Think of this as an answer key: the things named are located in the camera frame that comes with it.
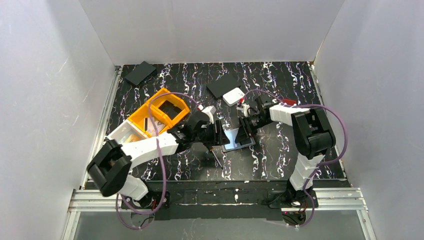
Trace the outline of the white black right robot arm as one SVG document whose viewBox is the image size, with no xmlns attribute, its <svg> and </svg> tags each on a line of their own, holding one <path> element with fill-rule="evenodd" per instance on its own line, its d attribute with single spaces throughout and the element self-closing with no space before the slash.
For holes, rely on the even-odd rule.
<svg viewBox="0 0 424 240">
<path fill-rule="evenodd" d="M 237 109 L 242 111 L 243 115 L 239 117 L 239 129 L 234 142 L 246 144 L 259 128 L 273 122 L 292 127 L 298 158 L 289 178 L 289 189 L 310 189 L 313 185 L 312 173 L 336 144 L 336 137 L 325 110 L 320 107 L 276 103 L 266 96 L 258 96 L 255 102 L 257 109 L 253 110 L 244 99 L 239 101 Z"/>
</svg>

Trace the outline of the black flat box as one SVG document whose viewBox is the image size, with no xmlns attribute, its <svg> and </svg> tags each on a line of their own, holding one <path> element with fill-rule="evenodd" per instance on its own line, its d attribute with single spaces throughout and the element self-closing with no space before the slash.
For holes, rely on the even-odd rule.
<svg viewBox="0 0 424 240">
<path fill-rule="evenodd" d="M 212 81 L 206 85 L 206 88 L 212 94 L 212 96 L 218 100 L 223 97 L 224 94 L 232 91 L 235 88 L 239 88 L 241 83 L 232 75 L 224 74 L 217 80 Z"/>
</svg>

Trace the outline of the aluminium front rail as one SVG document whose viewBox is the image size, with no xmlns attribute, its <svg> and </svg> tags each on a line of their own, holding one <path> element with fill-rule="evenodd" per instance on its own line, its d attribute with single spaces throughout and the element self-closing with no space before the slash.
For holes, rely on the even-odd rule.
<svg viewBox="0 0 424 240">
<path fill-rule="evenodd" d="M 257 189 L 176 190 L 163 200 L 163 206 L 255 206 L 264 195 Z M 309 211 L 314 201 L 319 211 L 356 210 L 368 207 L 359 188 L 315 188 L 303 206 Z M 71 198 L 69 212 L 111 212 L 116 209 L 116 196 L 103 197 L 98 190 L 77 190 Z"/>
</svg>

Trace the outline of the yellow black screwdriver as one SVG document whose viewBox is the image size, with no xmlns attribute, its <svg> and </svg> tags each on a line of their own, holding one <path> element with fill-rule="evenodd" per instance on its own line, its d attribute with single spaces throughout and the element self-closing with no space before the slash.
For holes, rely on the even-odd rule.
<svg viewBox="0 0 424 240">
<path fill-rule="evenodd" d="M 222 163 L 220 162 L 217 154 L 214 152 L 214 149 L 212 147 L 209 149 L 209 152 L 212 153 L 214 160 L 217 163 L 217 165 L 219 166 L 219 168 L 223 170 L 224 167 L 223 167 Z"/>
</svg>

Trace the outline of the white rectangular box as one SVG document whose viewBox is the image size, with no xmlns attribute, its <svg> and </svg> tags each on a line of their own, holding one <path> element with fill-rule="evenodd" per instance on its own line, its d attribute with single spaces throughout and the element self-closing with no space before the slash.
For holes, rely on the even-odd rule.
<svg viewBox="0 0 424 240">
<path fill-rule="evenodd" d="M 222 96 L 222 99 L 229 107 L 232 107 L 236 105 L 237 103 L 239 103 L 244 96 L 245 96 L 245 93 L 239 87 L 236 87 L 232 89 L 231 91 L 225 93 Z"/>
</svg>

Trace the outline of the aluminium left side rail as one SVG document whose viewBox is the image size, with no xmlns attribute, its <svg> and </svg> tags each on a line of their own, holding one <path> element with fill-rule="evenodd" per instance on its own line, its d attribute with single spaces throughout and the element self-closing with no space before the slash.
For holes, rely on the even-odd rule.
<svg viewBox="0 0 424 240">
<path fill-rule="evenodd" d="M 122 74 L 122 69 L 123 69 L 122 65 L 115 66 L 115 75 L 114 75 L 114 78 L 112 79 L 111 86 L 109 88 L 109 91 L 108 91 L 108 94 L 107 94 L 107 97 L 106 97 L 105 105 L 104 105 L 102 113 L 101 113 L 100 122 L 99 122 L 99 125 L 98 125 L 98 128 L 97 128 L 96 134 L 95 134 L 95 138 L 94 138 L 94 141 L 93 141 L 93 145 L 92 145 L 90 154 L 88 155 L 87 163 L 91 162 L 93 157 L 98 152 L 99 148 L 102 147 L 103 140 L 105 138 L 105 134 L 106 134 L 106 131 L 107 131 L 107 128 L 108 128 L 109 118 L 110 118 L 110 115 L 111 115 L 111 112 L 112 112 L 114 99 L 116 97 L 117 89 L 118 89 L 118 86 L 119 86 L 120 77 L 121 77 L 121 74 Z"/>
</svg>

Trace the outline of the aluminium rail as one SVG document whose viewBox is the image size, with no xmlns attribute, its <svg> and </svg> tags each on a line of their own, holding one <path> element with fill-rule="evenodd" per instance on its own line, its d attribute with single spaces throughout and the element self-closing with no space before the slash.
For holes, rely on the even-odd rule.
<svg viewBox="0 0 424 240">
<path fill-rule="evenodd" d="M 176 190 L 163 200 L 163 206 L 255 206 L 264 195 L 257 189 Z M 359 188 L 315 188 L 303 206 L 309 211 L 314 201 L 319 211 L 356 210 L 368 207 Z M 116 196 L 103 197 L 98 190 L 77 190 L 71 198 L 69 212 L 111 212 L 116 209 Z"/>
<path fill-rule="evenodd" d="M 88 155 L 87 163 L 91 162 L 93 157 L 98 152 L 99 148 L 102 147 L 103 140 L 105 138 L 105 134 L 106 134 L 106 131 L 107 131 L 107 128 L 108 128 L 109 118 L 110 118 L 110 115 L 111 115 L 111 112 L 112 112 L 114 99 L 116 97 L 117 89 L 118 89 L 118 86 L 119 86 L 120 77 L 121 77 L 121 74 L 122 74 L 122 69 L 123 69 L 122 65 L 115 66 L 115 75 L 114 75 L 114 78 L 112 79 L 111 86 L 109 88 L 109 91 L 108 91 L 108 94 L 107 94 L 107 97 L 106 97 L 105 105 L 104 105 L 102 113 L 101 113 L 100 122 L 99 122 L 99 125 L 98 125 L 98 128 L 97 128 L 96 134 L 95 134 L 95 138 L 94 138 L 94 141 L 93 141 L 93 145 L 92 145 L 90 154 Z"/>
</svg>

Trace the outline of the black card in bin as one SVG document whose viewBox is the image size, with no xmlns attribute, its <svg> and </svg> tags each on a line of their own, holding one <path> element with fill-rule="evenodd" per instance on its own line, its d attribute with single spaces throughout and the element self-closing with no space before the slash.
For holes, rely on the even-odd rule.
<svg viewBox="0 0 424 240">
<path fill-rule="evenodd" d="M 181 108 L 174 105 L 172 102 L 165 100 L 159 107 L 159 110 L 161 110 L 163 113 L 165 113 L 171 120 L 173 120 L 175 117 L 179 115 L 179 113 L 182 111 Z"/>
</svg>

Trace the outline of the black flat pad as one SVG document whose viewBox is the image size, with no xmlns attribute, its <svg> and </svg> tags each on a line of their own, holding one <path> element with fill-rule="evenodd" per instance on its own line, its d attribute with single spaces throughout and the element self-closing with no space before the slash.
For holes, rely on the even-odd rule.
<svg viewBox="0 0 424 240">
<path fill-rule="evenodd" d="M 143 61 L 138 64 L 131 72 L 129 72 L 124 77 L 124 80 L 126 80 L 132 86 L 137 87 L 142 82 L 148 80 L 151 76 L 154 76 L 156 73 L 156 67 L 146 61 Z"/>
</svg>

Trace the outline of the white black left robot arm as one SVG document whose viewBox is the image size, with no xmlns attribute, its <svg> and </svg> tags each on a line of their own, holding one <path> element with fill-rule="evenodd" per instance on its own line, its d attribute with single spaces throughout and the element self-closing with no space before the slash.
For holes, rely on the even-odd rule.
<svg viewBox="0 0 424 240">
<path fill-rule="evenodd" d="M 149 190 L 140 178 L 130 175 L 130 170 L 148 161 L 181 153 L 194 143 L 202 143 L 211 150 L 229 144 L 230 140 L 220 120 L 212 122 L 209 114 L 197 111 L 158 136 L 127 143 L 107 140 L 86 170 L 102 196 L 120 194 L 139 201 Z"/>
</svg>

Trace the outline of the red leather card holder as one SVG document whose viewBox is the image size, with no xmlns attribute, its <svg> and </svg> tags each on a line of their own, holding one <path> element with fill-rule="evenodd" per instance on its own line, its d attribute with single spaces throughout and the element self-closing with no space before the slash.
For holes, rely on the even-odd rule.
<svg viewBox="0 0 424 240">
<path fill-rule="evenodd" d="M 283 98 L 281 100 L 284 104 L 289 105 L 289 106 L 296 106 L 297 102 L 295 100 L 291 100 L 291 99 L 287 99 L 287 98 Z"/>
</svg>

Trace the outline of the white plastic bin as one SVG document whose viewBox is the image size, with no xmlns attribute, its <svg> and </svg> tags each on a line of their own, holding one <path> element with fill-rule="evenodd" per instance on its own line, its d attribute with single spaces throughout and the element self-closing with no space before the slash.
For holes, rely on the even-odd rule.
<svg viewBox="0 0 424 240">
<path fill-rule="evenodd" d="M 106 138 L 122 144 L 144 140 L 147 136 L 127 119 L 107 135 Z"/>
</svg>

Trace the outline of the yellow plastic bin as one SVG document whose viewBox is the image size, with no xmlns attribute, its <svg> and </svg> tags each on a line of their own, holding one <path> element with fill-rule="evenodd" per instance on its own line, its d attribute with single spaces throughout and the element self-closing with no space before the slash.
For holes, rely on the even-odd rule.
<svg viewBox="0 0 424 240">
<path fill-rule="evenodd" d="M 182 109 L 182 111 L 178 114 L 178 116 L 175 117 L 173 120 L 171 120 L 165 113 L 163 113 L 159 109 L 159 107 L 164 101 L 169 101 L 173 103 L 175 106 Z M 152 136 L 150 136 L 149 134 L 146 134 L 146 132 L 143 130 L 145 118 L 150 118 L 152 122 L 154 121 L 154 119 L 157 119 L 163 124 L 165 124 L 165 127 L 163 128 L 163 130 L 161 130 L 159 133 L 161 134 L 163 132 L 166 132 L 170 128 L 174 127 L 181 120 L 183 120 L 186 117 L 186 115 L 188 115 L 189 113 L 190 113 L 190 109 L 182 98 L 178 97 L 176 94 L 171 93 L 166 88 L 161 88 L 151 98 L 146 100 L 146 102 L 143 105 L 141 105 L 127 119 L 132 124 L 134 124 L 138 129 L 140 129 L 147 136 L 147 138 L 150 138 Z"/>
</svg>

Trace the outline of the grey card in bin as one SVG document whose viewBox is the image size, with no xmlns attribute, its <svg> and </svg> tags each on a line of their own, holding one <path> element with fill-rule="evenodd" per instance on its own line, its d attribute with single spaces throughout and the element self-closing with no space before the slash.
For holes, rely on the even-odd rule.
<svg viewBox="0 0 424 240">
<path fill-rule="evenodd" d="M 152 122 L 150 118 L 147 117 L 144 119 L 144 125 L 142 129 L 146 132 L 146 134 L 149 134 L 151 137 L 155 137 L 163 130 L 164 127 L 165 124 L 156 118 Z"/>
</svg>

